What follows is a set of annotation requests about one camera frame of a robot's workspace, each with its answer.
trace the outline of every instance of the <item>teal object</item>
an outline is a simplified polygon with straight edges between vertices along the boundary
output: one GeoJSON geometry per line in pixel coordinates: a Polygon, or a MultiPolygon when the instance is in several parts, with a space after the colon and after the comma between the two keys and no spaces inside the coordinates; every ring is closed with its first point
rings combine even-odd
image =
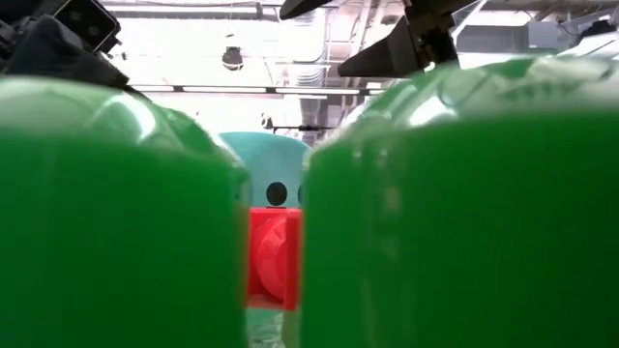
{"type": "Polygon", "coordinates": [[[0,104],[0,346],[247,347],[250,178],[220,139],[82,84],[0,78],[0,104]]]}
{"type": "Polygon", "coordinates": [[[221,138],[251,173],[253,207],[301,207],[306,143],[255,131],[224,132],[221,138]]]}
{"type": "MultiPolygon", "coordinates": [[[[251,173],[253,207],[301,207],[303,161],[310,151],[307,144],[287,136],[250,131],[225,132],[221,138],[251,173]],[[276,183],[283,185],[285,195],[276,183]]],[[[251,347],[298,346],[296,312],[251,308],[247,315],[251,347]]]]}
{"type": "Polygon", "coordinates": [[[301,346],[618,347],[618,63],[437,68],[314,149],[301,346]]]}

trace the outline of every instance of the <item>red plastic piece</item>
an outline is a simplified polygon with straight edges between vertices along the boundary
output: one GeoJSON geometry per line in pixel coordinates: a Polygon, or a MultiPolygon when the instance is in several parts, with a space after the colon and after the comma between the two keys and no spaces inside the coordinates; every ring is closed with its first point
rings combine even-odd
{"type": "Polygon", "coordinates": [[[301,210],[252,208],[249,306],[295,310],[301,271],[301,210]]]}

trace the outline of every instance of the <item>toy eyes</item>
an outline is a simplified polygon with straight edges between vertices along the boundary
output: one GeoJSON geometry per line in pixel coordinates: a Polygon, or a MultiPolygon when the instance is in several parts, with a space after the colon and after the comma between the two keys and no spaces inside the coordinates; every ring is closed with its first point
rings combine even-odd
{"type": "Polygon", "coordinates": [[[288,197],[288,190],[282,183],[272,183],[267,187],[267,200],[272,206],[282,205],[288,197]]]}

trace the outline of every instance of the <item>blurry background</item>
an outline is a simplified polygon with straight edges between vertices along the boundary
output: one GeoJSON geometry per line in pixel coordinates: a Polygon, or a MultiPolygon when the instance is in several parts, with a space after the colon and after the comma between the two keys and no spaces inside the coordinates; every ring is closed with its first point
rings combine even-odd
{"type": "MultiPolygon", "coordinates": [[[[271,131],[261,124],[265,117],[276,126],[336,126],[365,98],[394,83],[341,78],[337,65],[390,33],[402,15],[400,1],[336,0],[287,21],[279,21],[282,0],[102,3],[121,22],[122,45],[110,59],[131,85],[211,130],[271,131]],[[230,47],[240,49],[240,70],[238,60],[222,62],[230,47]]],[[[460,63],[472,68],[569,48],[578,53],[584,49],[573,48],[579,35],[594,21],[611,18],[616,6],[601,0],[478,1],[454,14],[460,63]]],[[[615,34],[588,40],[587,49],[603,45],[613,51],[606,43],[615,34]]],[[[310,145],[324,135],[279,132],[310,145]]]]}

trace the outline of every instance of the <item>green bottle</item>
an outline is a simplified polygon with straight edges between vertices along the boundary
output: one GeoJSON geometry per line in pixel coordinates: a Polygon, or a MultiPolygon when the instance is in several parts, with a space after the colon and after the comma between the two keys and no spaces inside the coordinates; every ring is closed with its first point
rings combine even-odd
{"type": "Polygon", "coordinates": [[[0,79],[0,346],[246,348],[249,174],[189,117],[0,79]]]}
{"type": "Polygon", "coordinates": [[[436,69],[316,149],[301,346],[618,347],[617,68],[436,69]]]}

